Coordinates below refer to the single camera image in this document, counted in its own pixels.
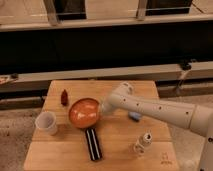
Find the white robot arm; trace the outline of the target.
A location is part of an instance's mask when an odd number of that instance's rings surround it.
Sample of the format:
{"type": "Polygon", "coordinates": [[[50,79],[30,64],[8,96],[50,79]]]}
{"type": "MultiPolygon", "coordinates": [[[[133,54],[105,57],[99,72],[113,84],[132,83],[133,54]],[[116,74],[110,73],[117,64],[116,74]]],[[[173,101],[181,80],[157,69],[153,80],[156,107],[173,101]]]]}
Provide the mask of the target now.
{"type": "Polygon", "coordinates": [[[213,171],[213,108],[135,96],[133,86],[122,82],[100,105],[102,114],[112,114],[116,109],[141,113],[203,136],[205,143],[198,171],[213,171]]]}

